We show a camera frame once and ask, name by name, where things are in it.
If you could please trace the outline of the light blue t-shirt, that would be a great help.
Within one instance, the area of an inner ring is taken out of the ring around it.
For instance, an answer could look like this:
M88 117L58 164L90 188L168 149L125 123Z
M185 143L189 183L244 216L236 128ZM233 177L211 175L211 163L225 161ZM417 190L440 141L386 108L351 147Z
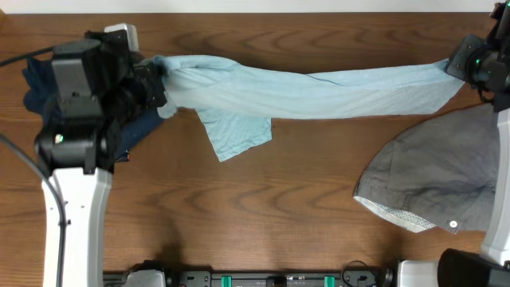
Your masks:
M205 55L154 57L163 69L162 118L194 109L220 161L272 139L272 121L432 114L461 88L446 62L289 73Z

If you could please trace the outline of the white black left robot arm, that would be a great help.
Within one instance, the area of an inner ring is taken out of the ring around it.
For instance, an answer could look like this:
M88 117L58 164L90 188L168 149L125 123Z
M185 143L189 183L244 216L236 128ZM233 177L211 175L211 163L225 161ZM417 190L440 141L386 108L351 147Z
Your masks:
M53 49L57 91L35 140L43 170L46 286L100 286L103 232L124 126L166 103L161 70L132 25Z

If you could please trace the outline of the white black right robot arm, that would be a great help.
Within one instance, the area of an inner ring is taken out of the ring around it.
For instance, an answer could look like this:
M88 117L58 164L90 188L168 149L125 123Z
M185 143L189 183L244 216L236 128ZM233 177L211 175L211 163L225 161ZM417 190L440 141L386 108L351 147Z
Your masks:
M438 261L402 261L393 286L509 285L509 2L495 5L496 24L485 39L467 35L452 53L445 72L478 91L497 114L499 167L495 202L479 254L447 249Z

